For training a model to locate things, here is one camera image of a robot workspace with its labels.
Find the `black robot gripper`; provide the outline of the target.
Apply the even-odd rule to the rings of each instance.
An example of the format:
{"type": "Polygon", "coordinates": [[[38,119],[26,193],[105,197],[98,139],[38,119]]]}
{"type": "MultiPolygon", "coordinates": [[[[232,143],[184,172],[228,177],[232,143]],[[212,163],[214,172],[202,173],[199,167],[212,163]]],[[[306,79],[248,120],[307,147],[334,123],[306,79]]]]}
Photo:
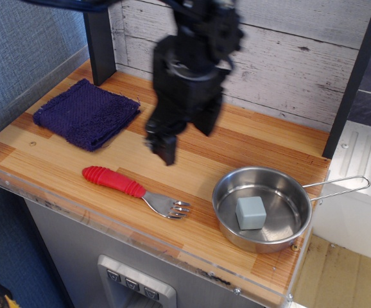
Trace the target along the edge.
{"type": "Polygon", "coordinates": [[[154,48],[153,89],[157,106],[145,126],[147,147],[167,166],[175,163],[175,135],[185,130],[187,123],[210,136],[221,111],[222,83],[230,73],[219,67],[202,74],[190,71],[175,54],[175,41],[176,37],[170,35],[154,48]]]}

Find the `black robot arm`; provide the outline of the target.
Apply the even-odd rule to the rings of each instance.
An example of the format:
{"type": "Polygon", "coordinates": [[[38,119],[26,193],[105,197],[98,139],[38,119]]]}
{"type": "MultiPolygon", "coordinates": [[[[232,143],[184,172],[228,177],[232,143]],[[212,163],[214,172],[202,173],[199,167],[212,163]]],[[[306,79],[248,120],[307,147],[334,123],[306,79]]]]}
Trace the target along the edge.
{"type": "Polygon", "coordinates": [[[234,1],[166,1],[173,10],[176,35],[153,50],[153,89],[157,105],[148,119],[146,143],[166,165],[174,164],[177,136],[192,123],[210,135],[221,111],[222,83],[232,68],[230,54],[244,34],[234,1]]]}

